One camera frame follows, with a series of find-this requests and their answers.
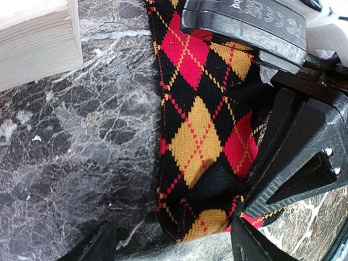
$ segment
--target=ce marking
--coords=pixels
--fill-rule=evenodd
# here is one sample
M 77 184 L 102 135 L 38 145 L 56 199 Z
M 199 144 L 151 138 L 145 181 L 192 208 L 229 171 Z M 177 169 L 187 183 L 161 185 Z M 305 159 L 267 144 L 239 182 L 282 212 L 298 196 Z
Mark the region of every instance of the ce marking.
M 266 17 L 265 22 L 271 23 L 275 20 L 276 27 L 283 27 L 285 23 L 285 18 L 282 13 L 276 11 L 274 12 L 271 8 L 266 7 Z

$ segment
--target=metal bolt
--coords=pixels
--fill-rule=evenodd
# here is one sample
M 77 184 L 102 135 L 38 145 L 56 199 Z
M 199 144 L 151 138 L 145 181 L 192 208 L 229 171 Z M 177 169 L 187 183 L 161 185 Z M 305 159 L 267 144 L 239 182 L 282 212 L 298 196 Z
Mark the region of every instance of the metal bolt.
M 325 151 L 326 155 L 328 155 L 328 156 L 331 156 L 333 153 L 333 149 L 331 149 L 331 148 L 326 148 L 324 151 Z
M 333 170 L 335 172 L 336 175 L 341 173 L 341 168 L 340 167 L 335 167 L 335 169 Z

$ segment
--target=marble surface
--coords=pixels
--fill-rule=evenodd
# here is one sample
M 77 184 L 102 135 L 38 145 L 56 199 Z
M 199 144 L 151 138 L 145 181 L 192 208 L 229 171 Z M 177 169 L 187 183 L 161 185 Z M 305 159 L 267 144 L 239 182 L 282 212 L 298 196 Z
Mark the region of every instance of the marble surface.
M 0 260 L 54 261 L 102 220 L 116 260 L 233 260 L 229 234 L 173 244 L 156 221 L 158 73 L 142 0 L 80 0 L 82 69 L 0 94 Z M 347 188 L 297 203 L 262 231 L 319 260 Z

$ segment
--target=argyle sock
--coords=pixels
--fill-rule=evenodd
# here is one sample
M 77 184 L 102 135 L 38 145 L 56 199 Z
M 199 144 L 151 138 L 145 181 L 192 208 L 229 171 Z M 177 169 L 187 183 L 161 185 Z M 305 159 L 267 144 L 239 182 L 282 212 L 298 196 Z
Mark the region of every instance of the argyle sock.
M 242 45 L 181 33 L 184 4 L 146 0 L 161 87 L 158 219 L 177 242 L 223 232 L 235 215 L 259 228 L 282 212 L 241 213 L 274 91 Z

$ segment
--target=knit fabric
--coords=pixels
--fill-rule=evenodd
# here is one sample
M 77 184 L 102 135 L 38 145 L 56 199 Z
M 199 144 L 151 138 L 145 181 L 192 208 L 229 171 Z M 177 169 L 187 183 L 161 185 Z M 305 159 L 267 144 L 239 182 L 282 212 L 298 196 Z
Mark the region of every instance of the knit fabric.
M 266 115 L 260 113 L 265 92 L 260 95 L 259 67 L 235 49 L 243 48 L 238 43 L 218 45 L 183 34 L 185 0 L 146 5 L 162 91 L 157 210 L 164 232 L 177 242 L 191 241 L 225 231 L 234 215 L 257 228 L 267 225 L 282 211 L 256 219 L 241 213 L 243 181 Z M 217 162 L 231 181 L 210 193 L 206 188 L 214 180 L 203 176 Z

